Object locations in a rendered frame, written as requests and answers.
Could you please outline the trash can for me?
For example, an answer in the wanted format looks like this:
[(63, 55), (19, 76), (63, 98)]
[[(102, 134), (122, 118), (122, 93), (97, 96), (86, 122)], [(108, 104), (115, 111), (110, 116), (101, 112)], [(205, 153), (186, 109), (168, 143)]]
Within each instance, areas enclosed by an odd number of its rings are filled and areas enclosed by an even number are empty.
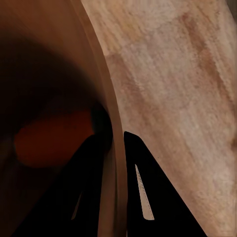
[(0, 0), (0, 237), (13, 234), (66, 165), (23, 166), (13, 151), (15, 133), (32, 121), (89, 108), (104, 111), (112, 139), (104, 155), (97, 237), (127, 237), (119, 108), (81, 0)]

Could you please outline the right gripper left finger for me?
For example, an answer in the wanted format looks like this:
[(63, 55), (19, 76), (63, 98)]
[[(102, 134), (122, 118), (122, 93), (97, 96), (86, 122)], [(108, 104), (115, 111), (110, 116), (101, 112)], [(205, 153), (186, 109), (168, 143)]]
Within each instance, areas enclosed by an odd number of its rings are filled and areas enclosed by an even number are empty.
[(87, 137), (10, 237), (97, 237), (104, 152), (103, 131)]

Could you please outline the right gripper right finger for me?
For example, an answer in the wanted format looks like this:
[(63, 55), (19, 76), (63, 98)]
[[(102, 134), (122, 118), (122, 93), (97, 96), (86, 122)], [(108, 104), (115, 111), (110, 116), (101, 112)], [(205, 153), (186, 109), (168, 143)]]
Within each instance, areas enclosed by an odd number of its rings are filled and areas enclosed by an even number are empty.
[[(124, 133), (127, 168), (127, 237), (207, 237), (142, 139)], [(135, 164), (155, 220), (143, 217)]]

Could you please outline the can of soda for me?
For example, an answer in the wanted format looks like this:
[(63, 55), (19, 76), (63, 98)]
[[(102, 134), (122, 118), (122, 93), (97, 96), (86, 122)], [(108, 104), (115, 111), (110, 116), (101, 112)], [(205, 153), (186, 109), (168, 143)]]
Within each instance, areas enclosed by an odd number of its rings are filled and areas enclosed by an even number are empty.
[(104, 132), (105, 155), (112, 139), (104, 111), (89, 108), (42, 118), (15, 133), (13, 151), (23, 166), (42, 169), (67, 164), (85, 139), (100, 131)]

